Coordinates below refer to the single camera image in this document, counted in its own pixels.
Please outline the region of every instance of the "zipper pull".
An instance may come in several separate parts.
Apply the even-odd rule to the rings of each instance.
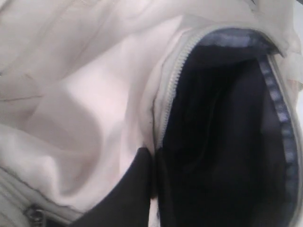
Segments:
[[[46,227],[46,216],[42,208],[37,205],[30,206],[25,212],[31,227]]]

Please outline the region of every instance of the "bag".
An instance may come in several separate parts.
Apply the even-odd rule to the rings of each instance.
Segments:
[[[293,2],[2,2],[0,226],[300,226]]]

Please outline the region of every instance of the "metal zipper pull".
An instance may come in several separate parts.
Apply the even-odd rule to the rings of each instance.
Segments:
[[[46,216],[42,208],[37,205],[30,206],[25,212],[31,227],[46,227]]]

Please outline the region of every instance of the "dark fabric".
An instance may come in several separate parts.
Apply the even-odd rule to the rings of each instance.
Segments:
[[[162,227],[280,226],[285,155],[258,62],[205,68],[199,51],[182,70],[157,157],[167,172],[158,177]]]
[[[145,148],[138,153],[130,168],[95,208],[71,227],[147,227],[152,180],[152,158]]]

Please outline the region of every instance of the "white fabric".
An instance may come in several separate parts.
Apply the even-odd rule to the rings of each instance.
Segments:
[[[0,165],[59,205],[92,208],[139,147],[153,152],[161,67],[193,28],[186,14],[258,25],[261,12],[300,50],[291,2],[269,13],[265,1],[12,0],[0,15]]]

